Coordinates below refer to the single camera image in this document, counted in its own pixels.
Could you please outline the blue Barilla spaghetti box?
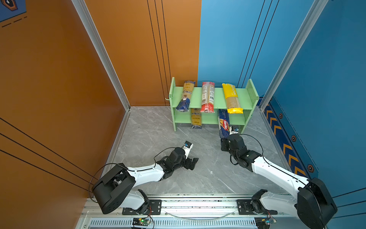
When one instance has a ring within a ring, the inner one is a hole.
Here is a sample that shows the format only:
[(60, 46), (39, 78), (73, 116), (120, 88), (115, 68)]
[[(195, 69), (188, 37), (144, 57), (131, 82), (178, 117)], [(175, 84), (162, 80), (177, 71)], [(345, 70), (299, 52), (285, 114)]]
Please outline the blue Barilla spaghetti box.
[(230, 119), (227, 110), (218, 110), (218, 123), (220, 139), (228, 138), (228, 136), (230, 135)]

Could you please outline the dark blue portrait spaghetti bag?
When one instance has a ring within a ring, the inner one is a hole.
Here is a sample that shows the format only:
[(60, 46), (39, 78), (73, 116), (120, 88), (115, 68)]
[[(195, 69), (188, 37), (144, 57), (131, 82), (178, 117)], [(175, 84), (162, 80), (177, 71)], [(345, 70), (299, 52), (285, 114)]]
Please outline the dark blue portrait spaghetti bag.
[(202, 129), (202, 115), (200, 108), (191, 108), (191, 129)]

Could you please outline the blue yellow spaghetti bag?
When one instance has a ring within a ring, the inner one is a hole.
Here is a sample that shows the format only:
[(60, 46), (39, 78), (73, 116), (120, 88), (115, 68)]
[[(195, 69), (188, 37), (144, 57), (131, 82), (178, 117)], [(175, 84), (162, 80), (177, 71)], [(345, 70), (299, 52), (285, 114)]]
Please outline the blue yellow spaghetti bag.
[(185, 81), (183, 86), (183, 92), (181, 96), (181, 100), (176, 107), (178, 112), (188, 112), (189, 105), (192, 98), (193, 89), (195, 86), (195, 81)]

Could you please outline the red white spaghetti bag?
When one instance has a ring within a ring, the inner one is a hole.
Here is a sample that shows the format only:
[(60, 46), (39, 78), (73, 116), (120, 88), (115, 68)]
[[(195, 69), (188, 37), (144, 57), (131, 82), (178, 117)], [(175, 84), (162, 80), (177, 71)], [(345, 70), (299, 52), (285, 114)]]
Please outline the red white spaghetti bag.
[(213, 82), (202, 83), (201, 113), (214, 113), (214, 90)]

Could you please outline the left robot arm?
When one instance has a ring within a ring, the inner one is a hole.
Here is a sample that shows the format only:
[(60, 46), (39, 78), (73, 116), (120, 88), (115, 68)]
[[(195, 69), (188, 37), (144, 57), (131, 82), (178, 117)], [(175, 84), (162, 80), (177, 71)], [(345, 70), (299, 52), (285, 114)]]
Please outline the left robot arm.
[(169, 156), (155, 161), (150, 166), (127, 167), (117, 163), (92, 187), (91, 191), (103, 214), (109, 214), (118, 208), (134, 210), (137, 214), (146, 214), (151, 202), (141, 190), (134, 188), (168, 179), (180, 168), (194, 170), (198, 158), (189, 158), (193, 144), (186, 141), (182, 147), (170, 148)]

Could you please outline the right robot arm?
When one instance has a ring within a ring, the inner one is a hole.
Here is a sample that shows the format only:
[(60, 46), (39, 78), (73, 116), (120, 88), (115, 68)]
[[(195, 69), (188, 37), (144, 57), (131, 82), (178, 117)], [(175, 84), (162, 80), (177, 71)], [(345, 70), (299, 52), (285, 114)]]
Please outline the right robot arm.
[(249, 150), (240, 134), (222, 138), (221, 150), (228, 152), (236, 165), (267, 178), (287, 192), (282, 195), (259, 190), (251, 198), (253, 213), (282, 212), (299, 218), (311, 229), (324, 229), (337, 213), (337, 206), (322, 180), (294, 174), (272, 163), (263, 153)]

